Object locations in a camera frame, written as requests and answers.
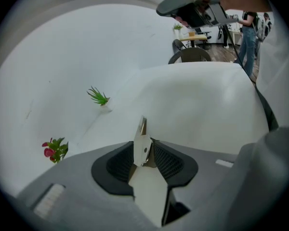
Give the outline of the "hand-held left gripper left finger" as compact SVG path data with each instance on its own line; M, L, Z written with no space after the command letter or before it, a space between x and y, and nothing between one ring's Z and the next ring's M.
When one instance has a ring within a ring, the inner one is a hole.
M64 159L25 187L18 210L39 231L155 231L129 185L133 142Z

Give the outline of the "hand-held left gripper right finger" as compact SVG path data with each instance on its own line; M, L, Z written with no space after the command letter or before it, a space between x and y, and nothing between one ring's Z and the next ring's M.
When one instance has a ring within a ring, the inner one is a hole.
M212 195L237 155L154 141L154 161L167 183L162 217L165 226L194 210Z

